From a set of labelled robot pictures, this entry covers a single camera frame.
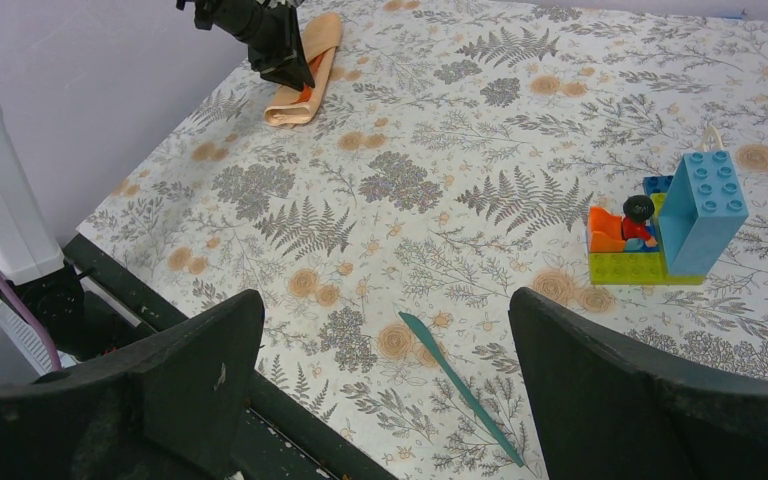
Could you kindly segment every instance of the black table frame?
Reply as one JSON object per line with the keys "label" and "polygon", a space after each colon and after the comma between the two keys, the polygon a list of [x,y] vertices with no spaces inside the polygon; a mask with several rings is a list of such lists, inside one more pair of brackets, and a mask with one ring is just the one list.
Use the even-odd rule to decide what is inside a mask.
{"label": "black table frame", "polygon": [[[83,235],[78,234],[63,251],[78,269],[88,273],[108,294],[155,331],[187,319]],[[311,465],[327,470],[340,480],[396,480],[257,371],[252,376],[249,391],[247,403],[250,409],[244,412],[239,427],[245,434],[238,435],[247,441],[234,446],[232,459],[245,466],[254,480],[278,478],[275,477],[278,467],[283,467],[284,473],[292,472],[294,480],[321,480],[322,475],[316,468],[310,468]],[[303,459],[297,450],[286,448],[286,441],[295,444],[310,460]]]}

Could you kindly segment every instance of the orange lego piece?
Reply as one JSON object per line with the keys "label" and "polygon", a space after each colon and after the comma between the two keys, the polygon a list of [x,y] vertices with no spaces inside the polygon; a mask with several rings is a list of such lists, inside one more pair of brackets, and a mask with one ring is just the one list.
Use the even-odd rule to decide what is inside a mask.
{"label": "orange lego piece", "polygon": [[587,216],[587,244],[590,253],[619,253],[625,250],[622,217],[602,207],[590,207]]}

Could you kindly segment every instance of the lavender wall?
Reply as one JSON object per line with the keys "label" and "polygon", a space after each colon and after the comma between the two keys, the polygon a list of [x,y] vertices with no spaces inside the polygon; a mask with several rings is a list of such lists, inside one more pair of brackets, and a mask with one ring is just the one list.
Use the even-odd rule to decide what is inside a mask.
{"label": "lavender wall", "polygon": [[[768,20],[768,0],[547,3],[693,15],[746,8],[749,18]],[[174,4],[0,0],[7,127],[61,243],[244,59],[245,48],[230,36],[195,30],[191,10]]]}

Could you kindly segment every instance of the lime green lego plate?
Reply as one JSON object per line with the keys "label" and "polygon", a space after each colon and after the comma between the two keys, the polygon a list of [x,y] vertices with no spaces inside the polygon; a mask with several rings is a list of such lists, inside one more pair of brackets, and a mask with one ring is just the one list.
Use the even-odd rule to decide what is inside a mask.
{"label": "lime green lego plate", "polygon": [[[666,194],[653,193],[655,233],[661,240],[658,213]],[[702,285],[704,275],[667,274],[664,251],[651,253],[590,253],[590,283],[593,285]]]}

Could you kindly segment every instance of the orange cloth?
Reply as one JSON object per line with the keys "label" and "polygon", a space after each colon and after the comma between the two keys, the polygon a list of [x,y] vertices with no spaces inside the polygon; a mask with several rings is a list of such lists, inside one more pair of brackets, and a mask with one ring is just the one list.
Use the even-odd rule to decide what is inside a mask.
{"label": "orange cloth", "polygon": [[331,65],[342,35],[340,16],[334,12],[320,15],[307,24],[302,32],[302,46],[316,87],[305,87],[301,94],[290,87],[279,87],[263,113],[266,123],[304,124],[313,119],[328,87]]}

